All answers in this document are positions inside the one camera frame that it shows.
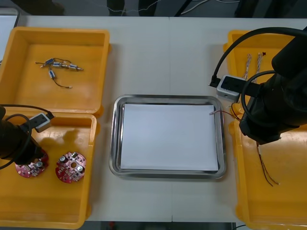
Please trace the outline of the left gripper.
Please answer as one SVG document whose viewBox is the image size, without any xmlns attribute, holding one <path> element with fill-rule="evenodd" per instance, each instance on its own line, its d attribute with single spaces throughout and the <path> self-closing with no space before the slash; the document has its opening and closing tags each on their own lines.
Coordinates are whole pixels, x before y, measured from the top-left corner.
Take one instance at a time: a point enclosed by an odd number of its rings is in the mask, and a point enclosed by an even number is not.
<svg viewBox="0 0 307 230">
<path fill-rule="evenodd" d="M 42 157 L 42 150 L 29 132 L 21 129 L 2 130 L 2 159 L 28 165 Z"/>
</svg>

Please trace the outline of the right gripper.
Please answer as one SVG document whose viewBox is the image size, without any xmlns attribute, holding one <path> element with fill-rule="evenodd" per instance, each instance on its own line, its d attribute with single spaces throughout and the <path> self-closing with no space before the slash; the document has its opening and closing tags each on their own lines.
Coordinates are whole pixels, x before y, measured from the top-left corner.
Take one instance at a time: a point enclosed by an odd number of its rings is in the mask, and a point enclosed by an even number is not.
<svg viewBox="0 0 307 230">
<path fill-rule="evenodd" d="M 239 127 L 245 136 L 261 145 L 279 140 L 282 133 L 300 127 L 300 74 L 275 73 L 262 84 L 248 80 L 241 104 Z"/>
</svg>

